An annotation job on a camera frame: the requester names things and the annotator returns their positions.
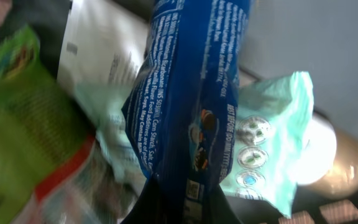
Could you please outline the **blue cookie packet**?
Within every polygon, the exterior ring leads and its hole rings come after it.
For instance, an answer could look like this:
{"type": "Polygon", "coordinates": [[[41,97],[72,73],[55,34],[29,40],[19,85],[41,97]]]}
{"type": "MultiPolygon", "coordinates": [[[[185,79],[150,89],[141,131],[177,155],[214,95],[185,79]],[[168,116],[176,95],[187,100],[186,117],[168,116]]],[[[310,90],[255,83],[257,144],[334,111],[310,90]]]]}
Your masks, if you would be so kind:
{"type": "Polygon", "coordinates": [[[234,157],[248,0],[155,1],[122,113],[146,185],[126,223],[216,223],[234,157]]]}

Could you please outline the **mint green wipes packet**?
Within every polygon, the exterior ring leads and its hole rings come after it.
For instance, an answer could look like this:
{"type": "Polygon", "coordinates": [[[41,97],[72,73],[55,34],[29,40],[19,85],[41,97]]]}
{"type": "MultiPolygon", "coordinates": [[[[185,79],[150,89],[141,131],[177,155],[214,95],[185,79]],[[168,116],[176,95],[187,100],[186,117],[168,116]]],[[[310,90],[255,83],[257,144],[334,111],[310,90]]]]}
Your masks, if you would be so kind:
{"type": "MultiPolygon", "coordinates": [[[[115,178],[140,193],[146,179],[126,136],[121,111],[131,88],[81,83],[74,97],[96,125],[96,137],[115,178]]],[[[291,217],[296,172],[313,114],[311,77],[295,72],[246,85],[239,93],[234,163],[220,186],[228,196],[265,200],[291,217]]]]}

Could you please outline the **green gummy candy bag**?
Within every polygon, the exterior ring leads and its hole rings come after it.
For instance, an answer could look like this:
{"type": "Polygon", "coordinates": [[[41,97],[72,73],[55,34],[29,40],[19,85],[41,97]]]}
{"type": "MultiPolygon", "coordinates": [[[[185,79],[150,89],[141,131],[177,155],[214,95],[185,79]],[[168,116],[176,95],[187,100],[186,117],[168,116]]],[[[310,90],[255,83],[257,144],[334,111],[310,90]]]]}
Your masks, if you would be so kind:
{"type": "Polygon", "coordinates": [[[0,223],[77,168],[94,137],[42,64],[28,26],[0,46],[0,223]]]}

